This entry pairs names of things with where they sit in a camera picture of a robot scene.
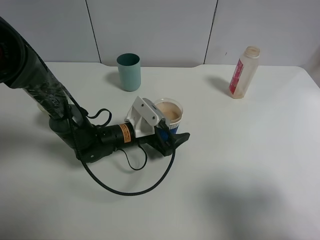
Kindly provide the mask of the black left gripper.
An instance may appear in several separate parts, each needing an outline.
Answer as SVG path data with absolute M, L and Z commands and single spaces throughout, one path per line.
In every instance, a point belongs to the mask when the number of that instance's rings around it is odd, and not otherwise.
M 154 134 L 143 137 L 138 137 L 139 144 L 147 144 L 153 149 L 157 150 L 164 157 L 175 155 L 175 149 L 187 142 L 190 138 L 190 133 L 175 134 L 171 129 L 166 131 L 161 127 L 153 127 Z

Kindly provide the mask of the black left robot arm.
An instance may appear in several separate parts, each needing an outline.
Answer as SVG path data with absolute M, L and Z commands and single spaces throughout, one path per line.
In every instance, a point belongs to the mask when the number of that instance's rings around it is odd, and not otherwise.
M 85 162 L 93 163 L 131 145 L 148 144 L 163 156 L 185 143 L 190 134 L 178 134 L 170 120 L 149 99 L 137 97 L 125 122 L 91 123 L 28 42 L 4 19 L 0 21 L 0 81 L 22 89 L 49 115 L 49 127 Z

